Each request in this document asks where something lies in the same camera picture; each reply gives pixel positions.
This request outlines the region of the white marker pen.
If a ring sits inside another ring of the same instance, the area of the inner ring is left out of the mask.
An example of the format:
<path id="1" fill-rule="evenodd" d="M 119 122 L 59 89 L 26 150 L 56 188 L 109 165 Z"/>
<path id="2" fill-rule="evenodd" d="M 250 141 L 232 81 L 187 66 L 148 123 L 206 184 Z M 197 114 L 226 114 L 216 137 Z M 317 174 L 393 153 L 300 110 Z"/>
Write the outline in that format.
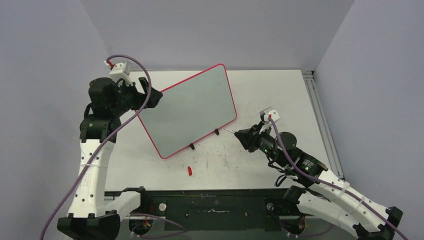
<path id="1" fill-rule="evenodd" d="M 227 129 L 227 128 L 224 128 L 224 130 L 225 131 L 227 131 L 227 132 L 229 132 L 229 133 L 231 133 L 231 134 L 234 134 L 236 131 L 234 131 L 234 130 L 231 130 L 231 129 Z"/>

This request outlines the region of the pink framed whiteboard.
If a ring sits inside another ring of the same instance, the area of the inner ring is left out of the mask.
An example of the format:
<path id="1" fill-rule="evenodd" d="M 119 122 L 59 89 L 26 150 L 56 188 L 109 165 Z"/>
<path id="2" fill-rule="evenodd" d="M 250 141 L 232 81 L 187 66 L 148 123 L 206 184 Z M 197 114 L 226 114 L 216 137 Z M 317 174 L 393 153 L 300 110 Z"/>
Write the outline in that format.
<path id="1" fill-rule="evenodd" d="M 218 63 L 162 90 L 139 119 L 156 152 L 167 159 L 237 118 L 227 69 Z"/>

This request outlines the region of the red marker cap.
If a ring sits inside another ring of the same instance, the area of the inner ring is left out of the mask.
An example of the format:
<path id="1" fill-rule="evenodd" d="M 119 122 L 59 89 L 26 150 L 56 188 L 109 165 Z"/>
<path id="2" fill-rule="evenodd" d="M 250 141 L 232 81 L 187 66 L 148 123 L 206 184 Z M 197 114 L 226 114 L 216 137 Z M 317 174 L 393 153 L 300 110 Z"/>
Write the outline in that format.
<path id="1" fill-rule="evenodd" d="M 193 170 L 190 166 L 187 167 L 187 171 L 188 171 L 188 175 L 192 176 L 193 175 Z"/>

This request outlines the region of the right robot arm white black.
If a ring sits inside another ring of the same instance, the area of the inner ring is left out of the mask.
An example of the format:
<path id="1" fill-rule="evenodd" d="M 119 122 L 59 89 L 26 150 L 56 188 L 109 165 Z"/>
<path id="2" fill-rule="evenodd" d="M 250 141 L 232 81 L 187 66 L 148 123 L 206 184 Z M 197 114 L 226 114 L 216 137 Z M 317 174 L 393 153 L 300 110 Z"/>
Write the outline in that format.
<path id="1" fill-rule="evenodd" d="M 403 212 L 386 207 L 356 191 L 336 176 L 325 164 L 297 147 L 290 132 L 271 136 L 270 123 L 260 122 L 234 132 L 242 147 L 250 153 L 265 154 L 268 166 L 282 173 L 280 180 L 292 179 L 284 195 L 283 209 L 289 214 L 300 212 L 335 225 L 358 240 L 392 240 L 399 229 Z"/>

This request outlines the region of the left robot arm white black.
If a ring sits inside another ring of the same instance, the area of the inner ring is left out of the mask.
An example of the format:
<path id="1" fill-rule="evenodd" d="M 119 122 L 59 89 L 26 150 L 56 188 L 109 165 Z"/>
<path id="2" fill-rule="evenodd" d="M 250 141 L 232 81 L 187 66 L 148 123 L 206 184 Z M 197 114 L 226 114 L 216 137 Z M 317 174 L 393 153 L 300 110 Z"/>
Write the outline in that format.
<path id="1" fill-rule="evenodd" d="M 130 110 L 137 116 L 145 108 L 155 108 L 163 94 L 152 87 L 151 78 L 127 83 L 100 77 L 89 84 L 87 105 L 80 130 L 80 169 L 67 196 L 73 201 L 65 217 L 57 220 L 57 229 L 72 240 L 114 240 L 120 230 L 118 210 L 108 210 L 104 192 L 109 160 L 117 141 L 117 133 L 134 119 L 121 122 Z"/>

